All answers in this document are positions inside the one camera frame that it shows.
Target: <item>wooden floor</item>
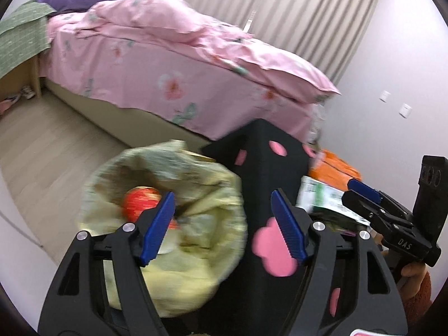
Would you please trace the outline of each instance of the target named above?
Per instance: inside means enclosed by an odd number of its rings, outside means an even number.
[[[81,188],[126,149],[49,92],[0,119],[0,168],[23,218],[56,262],[78,231]]]

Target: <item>hand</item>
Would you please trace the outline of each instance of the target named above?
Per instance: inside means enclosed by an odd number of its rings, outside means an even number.
[[[403,302],[415,297],[427,271],[426,264],[422,262],[413,262],[403,267],[402,276],[408,277],[407,282],[399,290]]]

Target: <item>wall outlet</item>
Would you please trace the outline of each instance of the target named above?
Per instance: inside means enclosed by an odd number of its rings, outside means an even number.
[[[411,111],[412,111],[412,107],[409,105],[406,105],[404,103],[399,112],[400,112],[401,116],[403,116],[405,119],[407,119],[409,117],[409,115],[411,114]]]
[[[388,100],[389,96],[390,96],[390,93],[388,91],[383,91],[381,93],[381,96],[379,96],[379,99],[383,102],[386,102]]]

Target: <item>yellow bag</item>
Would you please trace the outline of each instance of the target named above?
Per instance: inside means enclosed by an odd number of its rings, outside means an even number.
[[[310,177],[341,191],[348,190],[347,182],[350,179],[361,180],[361,174],[355,168],[327,150],[322,150],[317,155]]]
[[[224,166],[170,141],[125,150],[102,165],[87,184],[79,228],[93,236],[114,232],[126,222],[120,204],[137,186],[174,192],[181,243],[142,268],[161,317],[200,308],[243,255],[247,224],[240,178]],[[120,308],[111,261],[104,262],[109,303]]]

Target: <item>blue gripper pad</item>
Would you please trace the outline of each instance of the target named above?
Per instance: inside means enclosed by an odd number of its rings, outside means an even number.
[[[157,256],[175,210],[174,193],[169,192],[143,238],[143,250],[140,255],[143,266],[148,265]]]
[[[350,179],[347,183],[347,187],[349,190],[360,194],[361,196],[371,200],[373,203],[376,203],[377,205],[381,204],[381,194],[359,180],[355,178]]]
[[[308,258],[305,251],[306,237],[294,218],[290,207],[284,201],[284,198],[278,190],[273,191],[270,196],[270,207],[277,220],[291,257],[303,262]]]

